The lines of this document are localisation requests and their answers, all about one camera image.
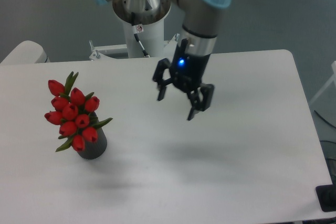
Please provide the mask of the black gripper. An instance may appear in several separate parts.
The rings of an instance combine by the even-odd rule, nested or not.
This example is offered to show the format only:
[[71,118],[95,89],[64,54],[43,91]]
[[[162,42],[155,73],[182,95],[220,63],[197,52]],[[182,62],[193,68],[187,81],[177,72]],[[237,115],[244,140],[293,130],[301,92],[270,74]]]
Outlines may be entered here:
[[[176,46],[172,64],[167,58],[159,60],[152,80],[157,83],[159,91],[157,100],[162,101],[166,86],[173,85],[187,94],[191,109],[187,120],[190,121],[198,112],[204,112],[211,106],[215,86],[205,84],[202,77],[205,72],[210,55],[195,56],[187,53],[188,39],[181,40]],[[163,79],[166,69],[170,69],[171,78]]]

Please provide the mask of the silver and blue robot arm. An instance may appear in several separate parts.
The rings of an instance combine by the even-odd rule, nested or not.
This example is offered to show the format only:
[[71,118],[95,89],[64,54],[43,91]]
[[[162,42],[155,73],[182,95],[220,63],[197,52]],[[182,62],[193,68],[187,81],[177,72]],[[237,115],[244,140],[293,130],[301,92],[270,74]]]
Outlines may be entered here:
[[123,23],[127,52],[130,58],[158,57],[163,52],[163,21],[172,5],[185,16],[172,59],[157,63],[153,81],[165,96],[169,84],[184,92],[190,103],[192,119],[210,107],[214,86],[202,82],[209,57],[231,0],[95,0],[97,4],[112,4]]

